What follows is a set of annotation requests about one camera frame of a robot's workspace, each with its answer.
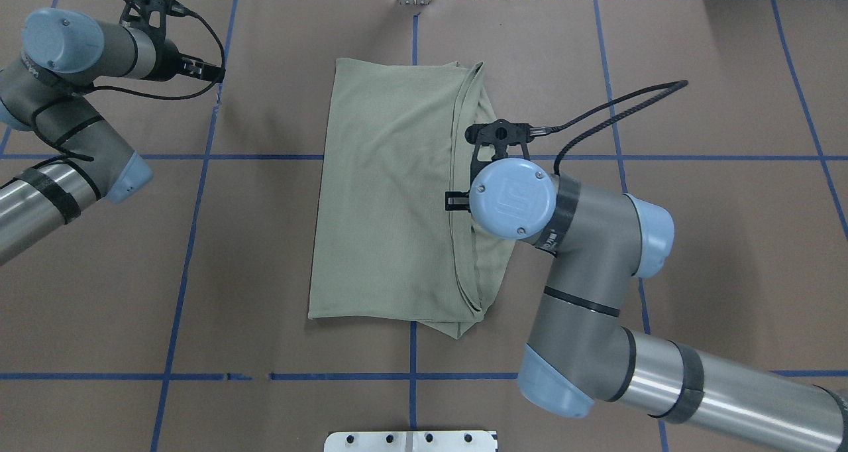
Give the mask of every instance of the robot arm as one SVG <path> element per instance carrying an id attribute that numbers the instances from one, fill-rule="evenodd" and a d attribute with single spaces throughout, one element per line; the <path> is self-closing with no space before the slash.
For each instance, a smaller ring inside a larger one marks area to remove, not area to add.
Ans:
<path id="1" fill-rule="evenodd" d="M 475 151 L 469 192 L 448 192 L 445 202 L 497 237 L 556 256 L 518 374 L 522 394 L 560 416 L 584 417 L 605 400 L 775 449 L 848 449 L 848 406 L 833 392 L 619 325 L 631 277 L 653 276 L 670 253 L 672 217 L 548 175 L 526 158 L 535 130 L 503 119 L 471 126 L 467 140 L 496 156 L 481 163 Z M 510 144 L 525 158 L 507 158 Z"/>
<path id="2" fill-rule="evenodd" d="M 0 188 L 0 265 L 105 196 L 123 201 L 152 171 L 142 157 L 83 98 L 99 77 L 166 81 L 176 74 L 209 81 L 224 68 L 179 53 L 166 38 L 166 17 L 193 15 L 175 0 L 125 0 L 121 24 L 75 11 L 45 8 L 27 17 L 21 59 L 0 70 L 0 121 L 34 131 L 62 155 L 28 168 Z M 223 65 L 223 48 L 221 48 Z"/>

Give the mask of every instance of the light blue cap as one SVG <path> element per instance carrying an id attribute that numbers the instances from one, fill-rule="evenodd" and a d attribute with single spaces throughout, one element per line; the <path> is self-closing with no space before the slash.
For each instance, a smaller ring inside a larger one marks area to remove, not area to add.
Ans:
<path id="1" fill-rule="evenodd" d="M 71 74 L 94 66 L 105 39 L 97 21 L 76 11 L 41 8 L 26 18 L 24 51 L 39 66 Z"/>
<path id="2" fill-rule="evenodd" d="M 148 163 L 138 155 L 138 152 L 134 152 L 130 157 L 130 162 L 127 162 L 121 175 L 118 176 L 118 180 L 115 181 L 114 186 L 109 189 L 106 198 L 112 203 L 121 203 L 128 196 L 138 192 L 153 177 L 154 171 Z"/>
<path id="3" fill-rule="evenodd" d="M 542 359 L 529 344 L 518 372 L 518 389 L 528 401 L 558 416 L 582 418 L 594 400 Z"/>
<path id="4" fill-rule="evenodd" d="M 670 213 L 659 205 L 627 195 L 636 207 L 639 228 L 642 229 L 642 258 L 634 276 L 650 278 L 657 274 L 672 252 L 674 243 L 674 220 Z"/>
<path id="5" fill-rule="evenodd" d="M 510 240 L 536 235 L 554 216 L 557 191 L 533 162 L 511 157 L 487 165 L 468 193 L 472 216 L 492 235 Z"/>
<path id="6" fill-rule="evenodd" d="M 6 108 L 6 105 L 3 104 L 2 99 L 0 99 L 0 123 L 5 123 L 6 126 L 14 130 L 21 130 L 24 132 L 32 130 L 30 126 L 22 123 L 17 119 L 17 117 L 13 116 L 12 113 L 9 112 L 9 109 Z"/>

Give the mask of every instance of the white mounting plate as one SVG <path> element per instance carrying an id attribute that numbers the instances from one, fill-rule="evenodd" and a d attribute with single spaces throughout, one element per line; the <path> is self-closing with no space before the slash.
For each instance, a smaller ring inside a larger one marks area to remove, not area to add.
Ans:
<path id="1" fill-rule="evenodd" d="M 324 442 L 324 452 L 498 452 L 497 436 L 496 431 L 332 433 Z"/>

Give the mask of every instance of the folded garment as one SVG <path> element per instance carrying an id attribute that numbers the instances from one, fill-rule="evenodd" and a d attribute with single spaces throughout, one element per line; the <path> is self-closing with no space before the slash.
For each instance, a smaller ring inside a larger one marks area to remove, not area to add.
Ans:
<path id="1" fill-rule="evenodd" d="M 417 320 L 459 338 L 494 302 L 513 241 L 446 190 L 468 190 L 464 130 L 494 120 L 484 65 L 336 61 L 309 318 Z"/>

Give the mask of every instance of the green towel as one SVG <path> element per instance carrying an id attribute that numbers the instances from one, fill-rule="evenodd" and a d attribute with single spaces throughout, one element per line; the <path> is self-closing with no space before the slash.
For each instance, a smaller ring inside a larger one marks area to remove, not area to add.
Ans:
<path id="1" fill-rule="evenodd" d="M 468 190 L 464 130 L 492 122 L 484 66 L 336 61 L 309 318 L 418 320 L 459 338 L 494 302 L 512 252 L 445 211 Z"/>

